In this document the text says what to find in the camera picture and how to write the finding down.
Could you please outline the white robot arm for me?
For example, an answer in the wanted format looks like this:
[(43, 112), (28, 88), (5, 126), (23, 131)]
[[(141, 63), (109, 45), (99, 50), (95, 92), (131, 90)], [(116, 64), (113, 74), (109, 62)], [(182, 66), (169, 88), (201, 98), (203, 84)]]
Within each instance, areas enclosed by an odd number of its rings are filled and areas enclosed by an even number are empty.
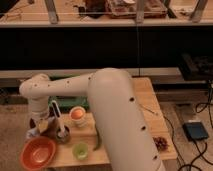
[(48, 116), (49, 97), (85, 96), (113, 171), (166, 171), (127, 71), (104, 68), (55, 81), (38, 74), (19, 92), (35, 121)]

